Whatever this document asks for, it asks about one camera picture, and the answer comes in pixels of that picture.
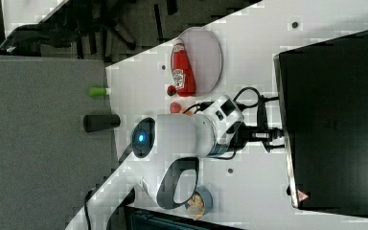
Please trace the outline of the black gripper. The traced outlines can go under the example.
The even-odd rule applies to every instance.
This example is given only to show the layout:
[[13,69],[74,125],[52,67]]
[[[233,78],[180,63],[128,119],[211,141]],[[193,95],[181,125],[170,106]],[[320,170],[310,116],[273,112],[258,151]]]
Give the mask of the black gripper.
[[261,142],[265,150],[282,149],[283,145],[272,145],[271,142],[283,136],[284,132],[277,127],[241,126],[233,137],[233,150],[242,150],[249,142]]

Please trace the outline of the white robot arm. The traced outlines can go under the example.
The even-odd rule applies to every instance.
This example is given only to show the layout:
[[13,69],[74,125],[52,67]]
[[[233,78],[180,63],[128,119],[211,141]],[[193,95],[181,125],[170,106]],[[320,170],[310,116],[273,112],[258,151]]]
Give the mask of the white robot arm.
[[125,159],[114,172],[125,189],[119,199],[139,186],[162,209],[175,209],[196,192],[203,158],[226,160],[249,142],[266,150],[284,135],[279,128],[248,126],[242,121],[220,124],[210,115],[157,115],[140,121],[132,130]]

